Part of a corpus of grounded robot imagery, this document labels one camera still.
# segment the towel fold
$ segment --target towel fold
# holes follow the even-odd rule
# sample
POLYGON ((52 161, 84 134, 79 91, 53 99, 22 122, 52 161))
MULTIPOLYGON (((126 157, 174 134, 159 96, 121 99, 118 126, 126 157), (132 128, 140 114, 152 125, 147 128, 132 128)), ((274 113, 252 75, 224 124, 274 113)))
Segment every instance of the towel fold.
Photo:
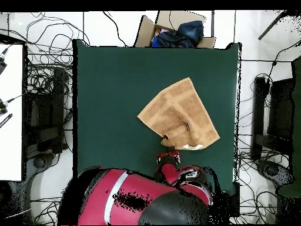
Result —
POLYGON ((204 149, 220 137, 190 78, 165 88, 138 118, 175 149, 204 149))

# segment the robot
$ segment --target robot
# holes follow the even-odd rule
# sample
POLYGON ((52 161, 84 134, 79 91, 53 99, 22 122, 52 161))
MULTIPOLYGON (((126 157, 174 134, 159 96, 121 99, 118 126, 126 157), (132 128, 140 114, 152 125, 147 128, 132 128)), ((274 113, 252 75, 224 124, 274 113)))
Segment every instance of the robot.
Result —
POLYGON ((127 169, 85 170, 63 194, 58 225, 228 224, 226 193, 214 171, 179 164, 172 149, 158 154, 154 178, 127 169))

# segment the box flap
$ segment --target box flap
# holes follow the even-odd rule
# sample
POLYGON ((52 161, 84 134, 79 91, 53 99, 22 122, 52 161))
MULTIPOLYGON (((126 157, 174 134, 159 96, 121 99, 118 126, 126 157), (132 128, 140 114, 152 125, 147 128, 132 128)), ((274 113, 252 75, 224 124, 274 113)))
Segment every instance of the box flap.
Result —
POLYGON ((155 24, 150 19, 148 19, 147 16, 142 16, 134 46, 140 48, 149 46, 153 36, 154 28, 155 24))
POLYGON ((178 30, 181 24, 185 22, 192 22, 192 21, 202 21, 203 24, 206 21, 204 16, 188 12, 188 11, 159 11, 158 19, 156 24, 178 30))
POLYGON ((215 37, 203 37, 198 43, 197 48, 214 48, 215 37))

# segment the green tablecloth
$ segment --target green tablecloth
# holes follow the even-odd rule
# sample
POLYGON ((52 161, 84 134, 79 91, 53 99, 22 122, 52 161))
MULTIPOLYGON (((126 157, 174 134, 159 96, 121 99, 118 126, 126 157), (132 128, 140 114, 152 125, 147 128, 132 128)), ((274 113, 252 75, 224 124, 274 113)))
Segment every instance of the green tablecloth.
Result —
POLYGON ((220 139, 200 151, 180 151, 181 165, 210 166, 222 190, 233 192, 239 44, 229 49, 77 48, 78 172, 100 165, 153 176, 162 138, 137 115, 161 90, 190 77, 220 139))

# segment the towel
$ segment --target towel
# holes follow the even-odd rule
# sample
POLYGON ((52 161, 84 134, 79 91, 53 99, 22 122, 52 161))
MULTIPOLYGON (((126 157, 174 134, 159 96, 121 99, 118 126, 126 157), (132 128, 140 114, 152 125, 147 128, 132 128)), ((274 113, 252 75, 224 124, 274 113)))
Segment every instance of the towel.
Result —
POLYGON ((138 118, 177 150, 204 149, 220 138, 189 77, 158 93, 138 118))

